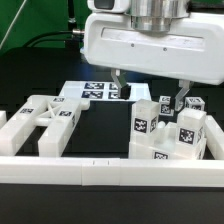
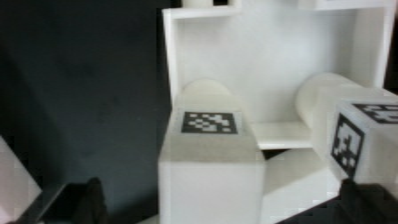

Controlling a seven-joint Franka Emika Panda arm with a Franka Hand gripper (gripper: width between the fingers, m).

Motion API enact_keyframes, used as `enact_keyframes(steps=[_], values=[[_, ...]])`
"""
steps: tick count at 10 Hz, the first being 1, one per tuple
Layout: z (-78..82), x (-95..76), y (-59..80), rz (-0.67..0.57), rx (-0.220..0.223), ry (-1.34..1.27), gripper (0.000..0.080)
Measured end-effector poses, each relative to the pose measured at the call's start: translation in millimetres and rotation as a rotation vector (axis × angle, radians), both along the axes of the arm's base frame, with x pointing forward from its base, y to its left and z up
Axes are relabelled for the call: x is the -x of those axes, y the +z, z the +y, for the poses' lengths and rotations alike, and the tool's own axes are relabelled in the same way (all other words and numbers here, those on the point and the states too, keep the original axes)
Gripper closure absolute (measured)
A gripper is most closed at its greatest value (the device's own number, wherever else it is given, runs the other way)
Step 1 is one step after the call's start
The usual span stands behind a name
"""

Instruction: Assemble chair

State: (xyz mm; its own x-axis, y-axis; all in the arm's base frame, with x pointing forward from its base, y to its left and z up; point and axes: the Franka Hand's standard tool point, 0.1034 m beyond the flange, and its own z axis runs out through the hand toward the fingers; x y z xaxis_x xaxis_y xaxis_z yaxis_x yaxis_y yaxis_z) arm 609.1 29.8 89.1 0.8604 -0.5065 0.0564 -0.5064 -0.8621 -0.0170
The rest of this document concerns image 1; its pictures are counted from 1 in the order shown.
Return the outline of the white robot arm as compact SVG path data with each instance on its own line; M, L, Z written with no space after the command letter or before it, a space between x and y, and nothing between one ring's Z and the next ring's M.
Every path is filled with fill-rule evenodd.
M118 88L122 70L175 78L175 109L193 82L224 82L224 5L192 0L87 0L83 54L111 69Z

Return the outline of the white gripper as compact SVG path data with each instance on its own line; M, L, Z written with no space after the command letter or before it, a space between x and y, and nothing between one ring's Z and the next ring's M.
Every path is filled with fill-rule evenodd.
M224 82L224 4L193 0L87 0L84 55L110 67L118 97L127 100L130 70L180 79L175 110L192 82Z

